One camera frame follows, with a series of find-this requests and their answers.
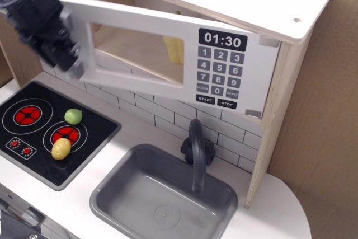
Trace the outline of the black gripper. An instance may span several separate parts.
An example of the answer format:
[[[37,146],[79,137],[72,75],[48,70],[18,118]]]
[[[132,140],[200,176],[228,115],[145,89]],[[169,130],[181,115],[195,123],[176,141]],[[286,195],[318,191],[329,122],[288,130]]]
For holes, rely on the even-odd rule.
[[[16,30],[52,67],[68,71],[78,59],[80,47],[60,19],[59,0],[5,0],[7,16]]]

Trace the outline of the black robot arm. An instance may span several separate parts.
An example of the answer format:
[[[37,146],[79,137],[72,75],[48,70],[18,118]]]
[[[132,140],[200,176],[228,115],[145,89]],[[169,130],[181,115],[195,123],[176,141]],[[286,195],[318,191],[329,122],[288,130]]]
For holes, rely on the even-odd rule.
[[[64,72],[74,66],[79,46],[60,17],[60,0],[1,0],[1,8],[20,40],[48,64]]]

